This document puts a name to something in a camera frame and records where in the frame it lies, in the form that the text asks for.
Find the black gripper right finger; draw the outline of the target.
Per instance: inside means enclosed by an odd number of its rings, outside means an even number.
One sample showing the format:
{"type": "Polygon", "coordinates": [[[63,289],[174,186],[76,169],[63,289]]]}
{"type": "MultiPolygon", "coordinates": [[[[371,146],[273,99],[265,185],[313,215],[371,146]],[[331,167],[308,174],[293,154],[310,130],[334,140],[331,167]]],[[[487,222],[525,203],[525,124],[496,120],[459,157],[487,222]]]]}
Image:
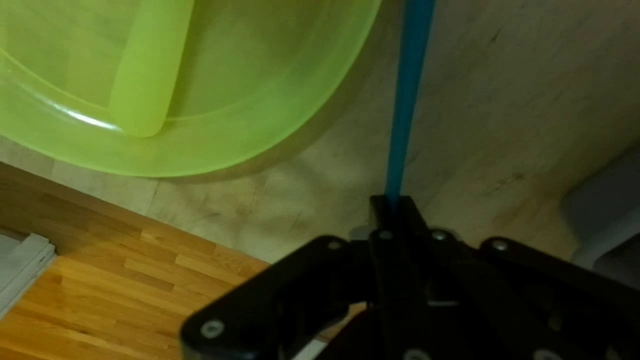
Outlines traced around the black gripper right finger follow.
{"type": "Polygon", "coordinates": [[[479,249],[431,228],[412,198],[398,218],[431,289],[473,321],[483,360],[640,360],[640,294],[517,241],[479,249]]]}

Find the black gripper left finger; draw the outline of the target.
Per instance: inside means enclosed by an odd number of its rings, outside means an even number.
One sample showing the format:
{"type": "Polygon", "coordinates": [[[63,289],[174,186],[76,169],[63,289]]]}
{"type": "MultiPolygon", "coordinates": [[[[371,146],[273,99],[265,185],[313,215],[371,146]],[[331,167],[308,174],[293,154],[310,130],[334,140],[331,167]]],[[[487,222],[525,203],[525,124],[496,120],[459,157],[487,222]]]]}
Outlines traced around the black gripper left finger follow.
{"type": "Polygon", "coordinates": [[[190,314],[184,360],[293,360],[341,333],[319,360],[410,360],[428,353],[425,280],[412,242],[425,233],[408,196],[374,196],[362,241],[319,236],[190,314]]]}

